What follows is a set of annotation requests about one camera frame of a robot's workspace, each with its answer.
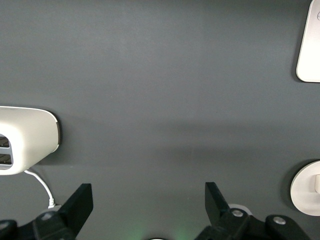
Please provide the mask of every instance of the white device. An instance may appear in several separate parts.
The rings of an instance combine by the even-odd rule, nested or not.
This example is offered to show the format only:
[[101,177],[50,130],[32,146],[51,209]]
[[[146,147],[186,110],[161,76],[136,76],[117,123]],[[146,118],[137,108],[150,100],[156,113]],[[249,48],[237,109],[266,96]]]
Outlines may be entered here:
[[308,164],[295,175],[290,195],[300,212],[320,216],[320,160]]
[[296,75],[304,82],[320,83],[320,0],[311,2]]
[[0,106],[0,175],[21,173],[60,144],[56,117],[42,109]]

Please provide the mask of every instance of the white cable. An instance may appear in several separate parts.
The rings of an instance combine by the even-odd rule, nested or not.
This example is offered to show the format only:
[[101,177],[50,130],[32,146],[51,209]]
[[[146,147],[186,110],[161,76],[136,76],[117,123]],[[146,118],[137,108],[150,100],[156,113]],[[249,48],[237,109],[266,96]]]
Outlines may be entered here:
[[24,171],[26,174],[29,174],[29,175],[32,175],[34,176],[41,184],[42,186],[44,186],[46,192],[48,193],[49,195],[49,206],[48,206],[48,209],[51,209],[53,208],[56,204],[55,204],[55,199],[54,197],[52,196],[52,193],[49,189],[49,187],[47,186],[47,184],[45,183],[45,181],[42,180],[42,178],[36,174],[35,172],[32,172],[32,171],[28,171],[28,170],[25,170]]

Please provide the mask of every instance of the silver bolt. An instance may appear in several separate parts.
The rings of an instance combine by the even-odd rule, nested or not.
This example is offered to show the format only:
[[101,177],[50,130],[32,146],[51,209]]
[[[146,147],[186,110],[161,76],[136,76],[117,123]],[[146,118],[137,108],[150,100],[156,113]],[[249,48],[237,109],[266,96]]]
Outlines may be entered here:
[[276,223],[276,224],[280,224],[280,225],[285,225],[286,224],[286,220],[284,220],[282,217],[279,217],[279,216],[275,216],[273,218],[273,221]]
[[48,219],[50,219],[52,217],[52,214],[50,212],[47,212],[46,214],[44,214],[42,217],[41,217],[41,220],[42,221],[46,221]]
[[3,223],[1,223],[0,224],[0,230],[3,230],[3,229],[5,229],[6,227],[8,227],[9,226],[9,222],[3,222]]
[[241,218],[244,215],[244,213],[240,210],[233,210],[232,214],[233,214],[233,216],[238,217],[238,218]]

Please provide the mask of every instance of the white rectangular object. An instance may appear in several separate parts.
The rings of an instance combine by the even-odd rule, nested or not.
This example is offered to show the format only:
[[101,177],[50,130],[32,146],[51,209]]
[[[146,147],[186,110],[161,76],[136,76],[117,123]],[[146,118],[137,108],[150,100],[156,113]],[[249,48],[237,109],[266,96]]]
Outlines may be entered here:
[[0,175],[27,170],[60,143],[56,117],[46,110],[0,106]]
[[320,83],[320,0],[310,4],[296,75],[304,82]]

